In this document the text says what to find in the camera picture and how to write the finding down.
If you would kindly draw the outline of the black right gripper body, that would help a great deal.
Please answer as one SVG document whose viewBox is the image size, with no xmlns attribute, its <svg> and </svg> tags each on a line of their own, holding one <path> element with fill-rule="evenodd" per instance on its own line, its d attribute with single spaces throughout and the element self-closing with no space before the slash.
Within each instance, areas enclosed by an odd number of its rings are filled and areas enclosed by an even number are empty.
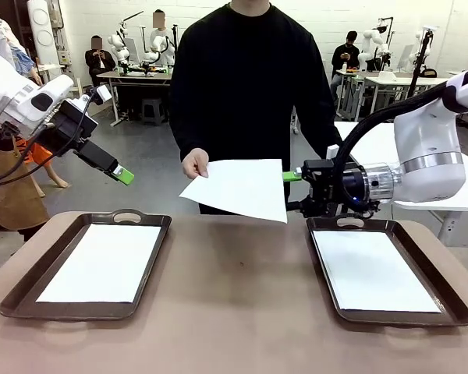
<svg viewBox="0 0 468 374">
<path fill-rule="evenodd" d="M 304 217 L 334 217 L 337 204 L 333 201 L 333 161 L 305 160 L 302 179 L 310 185 L 307 197 L 300 202 Z"/>
</svg>

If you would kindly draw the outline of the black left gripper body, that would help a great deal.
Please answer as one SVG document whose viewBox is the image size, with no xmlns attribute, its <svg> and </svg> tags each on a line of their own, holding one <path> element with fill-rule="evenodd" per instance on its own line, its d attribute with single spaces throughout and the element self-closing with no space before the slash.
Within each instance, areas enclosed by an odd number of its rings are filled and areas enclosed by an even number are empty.
<svg viewBox="0 0 468 374">
<path fill-rule="evenodd" d="M 83 115 L 70 101 L 61 103 L 51 123 L 54 126 L 42 132 L 42 146 L 56 157 L 72 151 L 86 164 L 104 173 L 112 173 L 117 168 L 117 160 L 89 140 L 98 126 L 96 121 Z"/>
</svg>

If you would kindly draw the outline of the person's right hand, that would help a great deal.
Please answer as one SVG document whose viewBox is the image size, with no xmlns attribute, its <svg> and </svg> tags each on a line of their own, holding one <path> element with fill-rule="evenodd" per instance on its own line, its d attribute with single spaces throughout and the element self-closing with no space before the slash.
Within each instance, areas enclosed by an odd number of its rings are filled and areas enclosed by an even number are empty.
<svg viewBox="0 0 468 374">
<path fill-rule="evenodd" d="M 209 156 L 205 150 L 201 148 L 192 149 L 183 159 L 182 166 L 185 176 L 194 180 L 196 177 L 208 177 L 207 165 Z"/>
</svg>

